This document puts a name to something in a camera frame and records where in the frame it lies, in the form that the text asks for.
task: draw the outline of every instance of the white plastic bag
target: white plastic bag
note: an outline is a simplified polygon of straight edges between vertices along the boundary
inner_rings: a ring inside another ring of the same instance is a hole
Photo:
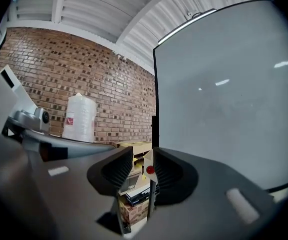
[[[63,138],[81,142],[94,141],[96,102],[80,93],[68,98]]]

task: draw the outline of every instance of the red button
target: red button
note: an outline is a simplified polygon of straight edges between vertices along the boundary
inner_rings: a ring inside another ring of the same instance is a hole
[[[147,172],[148,174],[153,174],[153,173],[155,172],[154,167],[151,166],[151,165],[150,165],[150,166],[147,166],[146,172]]]

